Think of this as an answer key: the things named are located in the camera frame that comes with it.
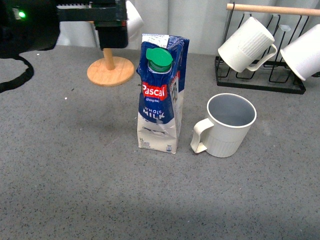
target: green light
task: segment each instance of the green light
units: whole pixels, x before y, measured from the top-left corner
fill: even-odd
[[[19,12],[20,18],[24,19],[26,17],[26,14],[23,11]]]

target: mug handle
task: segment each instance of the mug handle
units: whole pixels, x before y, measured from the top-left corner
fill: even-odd
[[[213,126],[214,124],[209,120],[209,118],[203,119],[197,122],[196,125],[194,125],[193,137],[190,146],[196,154],[207,150],[207,147],[202,142],[200,142],[201,133],[206,129],[212,128]]]
[[[255,71],[257,71],[257,70],[261,67],[262,64],[264,64],[267,60],[269,60],[269,59],[272,58],[274,55],[276,55],[276,53],[277,53],[277,51],[278,51],[277,47],[276,47],[274,44],[271,44],[271,47],[274,48],[274,52],[269,53],[268,55],[264,56],[263,58],[260,59],[260,61],[258,61],[258,62],[256,63],[256,65],[254,65],[254,66],[248,66],[246,69],[248,69],[248,70],[251,71],[251,72],[255,72]]]

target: black cable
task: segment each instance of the black cable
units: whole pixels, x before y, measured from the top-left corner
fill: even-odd
[[[31,63],[24,59],[22,56],[18,55],[16,57],[13,57],[13,59],[22,61],[25,65],[28,66],[28,68],[25,70],[24,73],[22,73],[15,79],[0,83],[0,93],[21,87],[23,84],[28,82],[35,73]]]

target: milk carton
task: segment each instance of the milk carton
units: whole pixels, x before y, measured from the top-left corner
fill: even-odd
[[[175,154],[181,130],[189,40],[143,34],[136,72],[141,77],[138,146]]]

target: black metal rack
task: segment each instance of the black metal rack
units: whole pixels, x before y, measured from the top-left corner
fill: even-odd
[[[234,8],[235,3],[233,3],[233,8],[229,12],[229,16],[227,18],[222,43],[224,43],[227,39]],[[252,16],[251,12],[243,12],[238,28],[241,26],[246,14],[249,14],[250,17]],[[275,20],[276,24],[274,29],[270,29],[271,23]],[[302,29],[299,32],[298,37],[302,35],[308,20],[309,16],[300,15],[287,44],[291,43],[294,35],[297,32],[298,26],[302,26]],[[214,61],[214,68],[217,85],[232,88],[254,89],[301,95],[304,94],[306,88],[303,82],[290,70],[288,65],[283,61],[283,58],[280,58],[279,56],[279,50],[281,49],[281,47],[283,47],[285,35],[291,30],[289,26],[281,25],[280,23],[280,14],[270,14],[270,20],[266,28],[272,33],[273,36],[276,35],[278,30],[283,32],[281,41],[277,46],[278,52],[274,60],[266,61],[263,64],[263,67],[261,67],[255,72],[245,70],[242,73],[238,73],[231,69],[226,63],[224,63],[220,56],[216,56]],[[270,48],[263,53],[261,58],[263,58],[265,54],[268,54],[269,50]]]

